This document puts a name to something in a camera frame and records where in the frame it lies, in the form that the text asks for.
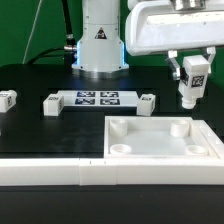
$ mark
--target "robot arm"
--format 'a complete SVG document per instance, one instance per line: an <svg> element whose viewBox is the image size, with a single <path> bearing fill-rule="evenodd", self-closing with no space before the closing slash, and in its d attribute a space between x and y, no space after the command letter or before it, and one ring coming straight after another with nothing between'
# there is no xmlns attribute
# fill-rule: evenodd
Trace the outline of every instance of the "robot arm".
<svg viewBox="0 0 224 224"><path fill-rule="evenodd" d="M192 109L203 97L215 46L224 45L221 0L129 1L135 6L126 22L127 51L135 55L165 52L175 80L180 80L182 106ZM202 55L177 63L178 50L204 49Z"/></svg>

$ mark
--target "white plastic part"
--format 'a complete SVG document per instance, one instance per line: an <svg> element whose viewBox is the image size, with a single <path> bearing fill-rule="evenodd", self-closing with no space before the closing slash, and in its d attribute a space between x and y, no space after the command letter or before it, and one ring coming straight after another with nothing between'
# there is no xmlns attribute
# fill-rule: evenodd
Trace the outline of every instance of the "white plastic part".
<svg viewBox="0 0 224 224"><path fill-rule="evenodd" d="M79 185L79 159L1 159L0 186Z"/></svg>
<svg viewBox="0 0 224 224"><path fill-rule="evenodd" d="M127 51L147 55L224 44L223 1L206 1L200 11L175 11L171 1L138 3L126 21Z"/></svg>
<svg viewBox="0 0 224 224"><path fill-rule="evenodd" d="M186 147L186 152L188 155L199 155L199 156L207 156L208 150L202 146L198 145L189 145Z"/></svg>
<svg viewBox="0 0 224 224"><path fill-rule="evenodd" d="M180 80L179 92L182 94L182 106L192 109L196 105L197 98L204 95L210 63L202 56L184 57L183 67L186 77Z"/></svg>
<svg viewBox="0 0 224 224"><path fill-rule="evenodd" d="M155 109L156 96L143 94L137 103L137 115L150 117Z"/></svg>
<svg viewBox="0 0 224 224"><path fill-rule="evenodd" d="M190 124L187 120L176 120L171 123L170 133L173 137L185 138L188 137Z"/></svg>
<svg viewBox="0 0 224 224"><path fill-rule="evenodd" d="M128 122L125 119L110 120L110 135L114 137L124 137L128 132Z"/></svg>
<svg viewBox="0 0 224 224"><path fill-rule="evenodd" d="M17 93L14 90L0 92L0 113L6 113L16 104Z"/></svg>
<svg viewBox="0 0 224 224"><path fill-rule="evenodd" d="M58 116L64 108L64 97L50 94L43 103L44 116Z"/></svg>
<svg viewBox="0 0 224 224"><path fill-rule="evenodd" d="M120 0L82 0L83 36L77 45L74 70L114 72L128 69L119 38Z"/></svg>
<svg viewBox="0 0 224 224"><path fill-rule="evenodd" d="M131 150L131 146L125 144L116 144L110 147L110 153L113 155L130 154Z"/></svg>

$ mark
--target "triangle sticker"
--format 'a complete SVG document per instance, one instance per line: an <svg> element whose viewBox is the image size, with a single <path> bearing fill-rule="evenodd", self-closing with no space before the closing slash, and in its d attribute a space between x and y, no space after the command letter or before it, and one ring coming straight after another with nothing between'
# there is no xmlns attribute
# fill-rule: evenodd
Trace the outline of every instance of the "triangle sticker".
<svg viewBox="0 0 224 224"><path fill-rule="evenodd" d="M104 30L103 28L101 27L100 30L98 31L98 33L96 34L95 36L95 39L103 39L103 40L106 40L107 39L107 36L106 34L104 33Z"/></svg>

